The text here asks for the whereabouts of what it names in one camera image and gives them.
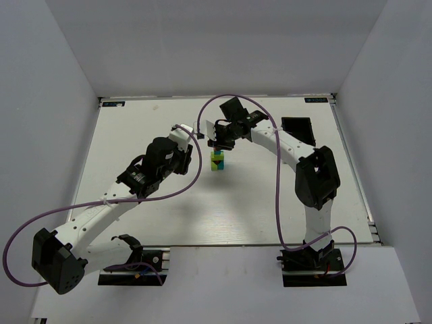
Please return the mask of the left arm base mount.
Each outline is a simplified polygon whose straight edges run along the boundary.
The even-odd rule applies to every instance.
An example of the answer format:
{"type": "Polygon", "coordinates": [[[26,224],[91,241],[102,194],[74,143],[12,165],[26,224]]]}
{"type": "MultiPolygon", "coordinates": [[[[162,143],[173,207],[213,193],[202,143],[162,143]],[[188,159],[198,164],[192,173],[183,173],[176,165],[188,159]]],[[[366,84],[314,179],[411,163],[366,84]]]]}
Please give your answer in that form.
{"type": "Polygon", "coordinates": [[[131,265],[99,273],[99,286],[159,287],[165,283],[169,272],[169,248],[142,250],[131,265]]]}

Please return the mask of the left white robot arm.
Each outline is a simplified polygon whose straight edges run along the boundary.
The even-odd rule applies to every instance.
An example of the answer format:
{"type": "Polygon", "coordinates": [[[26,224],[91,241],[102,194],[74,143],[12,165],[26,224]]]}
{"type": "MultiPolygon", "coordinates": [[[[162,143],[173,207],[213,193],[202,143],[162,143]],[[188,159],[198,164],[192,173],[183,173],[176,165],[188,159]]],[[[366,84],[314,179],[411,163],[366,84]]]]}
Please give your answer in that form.
{"type": "Polygon", "coordinates": [[[88,247],[109,225],[159,189],[170,174],[184,175],[191,162],[191,137],[186,133],[155,138],[145,154],[137,156],[103,196],[101,205],[53,231],[34,236],[32,266],[58,293],[72,290],[90,270],[88,247]]]}

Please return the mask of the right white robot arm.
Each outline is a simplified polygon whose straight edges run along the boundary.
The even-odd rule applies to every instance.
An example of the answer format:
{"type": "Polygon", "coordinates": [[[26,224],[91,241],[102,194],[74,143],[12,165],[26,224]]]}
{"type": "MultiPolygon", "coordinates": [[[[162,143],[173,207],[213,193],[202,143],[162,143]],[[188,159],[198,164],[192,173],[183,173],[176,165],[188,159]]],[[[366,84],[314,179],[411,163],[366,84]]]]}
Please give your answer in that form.
{"type": "Polygon", "coordinates": [[[277,157],[277,164],[289,165],[295,173],[295,194],[304,205],[306,233],[302,246],[284,246],[290,255],[304,258],[306,265],[317,268],[334,249],[331,236],[331,208],[340,187],[340,177],[333,152],[327,146],[317,148],[297,139],[277,125],[263,107],[248,112],[241,97],[231,94],[220,106],[223,119],[197,121],[199,138],[216,150],[230,151],[239,139],[247,139],[277,157]]]}

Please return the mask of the green rectangular block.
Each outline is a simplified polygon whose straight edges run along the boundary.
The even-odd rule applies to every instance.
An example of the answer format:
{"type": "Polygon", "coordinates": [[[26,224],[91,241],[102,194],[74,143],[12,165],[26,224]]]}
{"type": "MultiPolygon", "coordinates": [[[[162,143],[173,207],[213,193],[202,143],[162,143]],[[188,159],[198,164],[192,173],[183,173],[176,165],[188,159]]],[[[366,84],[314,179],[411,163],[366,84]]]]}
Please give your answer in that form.
{"type": "Polygon", "coordinates": [[[214,155],[214,156],[211,156],[211,161],[214,162],[214,163],[220,163],[223,160],[224,160],[224,156],[223,155],[214,155]]]}

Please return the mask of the green cube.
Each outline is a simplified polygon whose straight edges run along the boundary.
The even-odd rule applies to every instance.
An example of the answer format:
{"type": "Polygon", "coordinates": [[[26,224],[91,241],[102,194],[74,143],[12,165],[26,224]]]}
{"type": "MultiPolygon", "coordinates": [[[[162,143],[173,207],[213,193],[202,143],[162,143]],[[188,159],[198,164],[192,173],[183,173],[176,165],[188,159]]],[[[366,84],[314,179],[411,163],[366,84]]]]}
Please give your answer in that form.
{"type": "Polygon", "coordinates": [[[223,156],[223,154],[222,155],[215,155],[215,153],[214,153],[214,151],[211,153],[211,156],[212,157],[222,157],[223,156]]]}

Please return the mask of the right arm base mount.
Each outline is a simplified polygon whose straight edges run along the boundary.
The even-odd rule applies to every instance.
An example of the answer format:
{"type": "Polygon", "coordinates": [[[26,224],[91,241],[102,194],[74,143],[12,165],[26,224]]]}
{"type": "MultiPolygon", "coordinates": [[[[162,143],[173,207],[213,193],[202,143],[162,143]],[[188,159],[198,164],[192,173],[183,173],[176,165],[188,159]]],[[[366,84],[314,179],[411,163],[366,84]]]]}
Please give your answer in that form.
{"type": "Polygon", "coordinates": [[[339,248],[333,249],[323,260],[314,262],[305,250],[281,250],[276,258],[281,265],[285,288],[320,288],[347,286],[346,276],[336,273],[344,269],[339,248]]]}

